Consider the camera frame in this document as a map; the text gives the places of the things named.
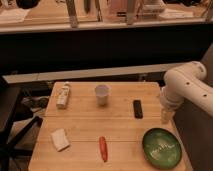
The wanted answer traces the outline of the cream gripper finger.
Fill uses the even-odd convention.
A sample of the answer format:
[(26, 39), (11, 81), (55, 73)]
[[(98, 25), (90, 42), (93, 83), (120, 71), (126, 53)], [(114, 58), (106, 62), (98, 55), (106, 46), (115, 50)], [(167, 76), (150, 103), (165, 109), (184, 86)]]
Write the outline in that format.
[(163, 109), (161, 111), (161, 122), (163, 124), (168, 124), (169, 121), (172, 119), (173, 115), (174, 115), (173, 111), (169, 111), (167, 109)]

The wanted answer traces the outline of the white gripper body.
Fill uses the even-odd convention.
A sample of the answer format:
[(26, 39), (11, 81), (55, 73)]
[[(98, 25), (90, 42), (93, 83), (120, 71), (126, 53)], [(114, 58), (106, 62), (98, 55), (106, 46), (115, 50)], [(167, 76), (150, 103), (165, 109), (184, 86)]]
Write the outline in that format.
[(159, 100), (164, 109), (175, 111), (183, 103), (184, 98), (168, 87), (163, 87), (160, 91)]

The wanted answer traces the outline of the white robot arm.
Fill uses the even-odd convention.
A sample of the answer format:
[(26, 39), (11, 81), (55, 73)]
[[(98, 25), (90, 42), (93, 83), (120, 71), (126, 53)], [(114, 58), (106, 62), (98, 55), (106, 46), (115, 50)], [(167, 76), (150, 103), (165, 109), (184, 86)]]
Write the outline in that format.
[(203, 82), (206, 76), (206, 67), (198, 61), (188, 62), (166, 71), (165, 86), (159, 94), (163, 124), (171, 120), (185, 99), (213, 117), (213, 87)]

